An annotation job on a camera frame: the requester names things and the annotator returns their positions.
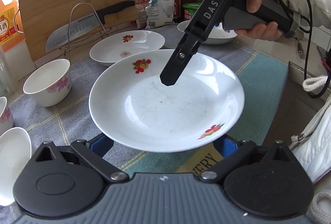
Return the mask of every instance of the person's hand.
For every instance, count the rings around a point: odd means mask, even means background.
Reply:
[[[262,0],[247,0],[247,11],[255,13],[259,10]],[[270,22],[268,25],[263,23],[256,24],[251,30],[235,30],[235,33],[241,36],[248,36],[253,39],[274,41],[281,37],[282,33],[278,30],[276,22]]]

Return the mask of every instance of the plate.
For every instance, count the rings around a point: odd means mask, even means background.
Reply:
[[[153,31],[133,30],[117,33],[96,43],[90,50],[90,57],[109,67],[128,56],[160,49],[166,40]]]
[[[177,29],[184,32],[187,25],[191,22],[191,20],[186,20],[177,25]],[[222,23],[219,24],[218,27],[214,26],[211,30],[208,39],[204,42],[208,45],[220,45],[230,42],[234,39],[237,34],[233,30],[223,30]]]
[[[239,119],[244,90],[224,64],[195,54],[173,86],[160,74],[173,49],[127,57],[94,83],[89,109],[112,140],[149,152],[179,152],[224,135]]]
[[[14,202],[14,183],[31,155],[31,140],[26,130],[15,127],[0,137],[0,205]]]

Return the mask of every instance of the orange plastic bottle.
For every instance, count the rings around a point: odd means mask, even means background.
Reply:
[[[4,52],[25,40],[24,34],[16,32],[14,27],[14,15],[18,8],[17,0],[0,0],[0,45]],[[19,13],[16,15],[16,26],[23,31]]]

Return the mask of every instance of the fruit decal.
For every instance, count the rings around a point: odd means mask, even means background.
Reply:
[[[133,69],[136,70],[136,73],[143,72],[148,68],[148,65],[151,63],[151,60],[137,60],[136,62],[132,63],[133,64]]]
[[[67,90],[69,90],[70,86],[71,86],[71,78],[64,75],[55,84],[49,86],[47,88],[47,92],[49,92],[49,93],[56,92],[56,91],[60,92],[61,89],[63,89],[64,87],[66,87]]]
[[[209,130],[206,130],[204,134],[201,135],[198,140],[205,138],[206,136],[212,135],[214,132],[217,132],[224,124],[213,125]]]
[[[8,108],[8,106],[6,106],[5,110],[3,111],[1,117],[0,117],[0,123],[5,123],[11,116],[11,112]]]
[[[130,41],[133,38],[133,35],[125,35],[123,36],[123,43]]]

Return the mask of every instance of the white bowl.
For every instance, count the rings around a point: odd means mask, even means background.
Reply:
[[[188,23],[190,23],[191,20],[186,20],[177,25],[177,29],[184,32]],[[208,39],[204,42],[208,45],[220,45],[230,42],[232,39],[236,38],[237,34],[233,31],[224,31],[222,27],[222,23],[219,24],[218,27],[214,26],[214,28],[211,30]]]
[[[71,89],[70,62],[57,59],[38,68],[25,81],[23,92],[44,107],[58,104]]]
[[[237,122],[244,90],[236,75],[197,53],[176,84],[167,87],[160,74],[173,51],[139,53],[100,75],[89,109],[105,135],[142,151],[179,152],[216,140]]]
[[[13,186],[31,159],[32,146],[26,130],[16,127],[6,131],[0,137],[0,205],[14,202]]]
[[[90,57],[109,67],[128,56],[150,50],[158,50],[165,43],[164,37],[153,31],[133,30],[117,33],[96,43]]]
[[[0,136],[14,125],[13,115],[9,110],[7,98],[0,98]]]

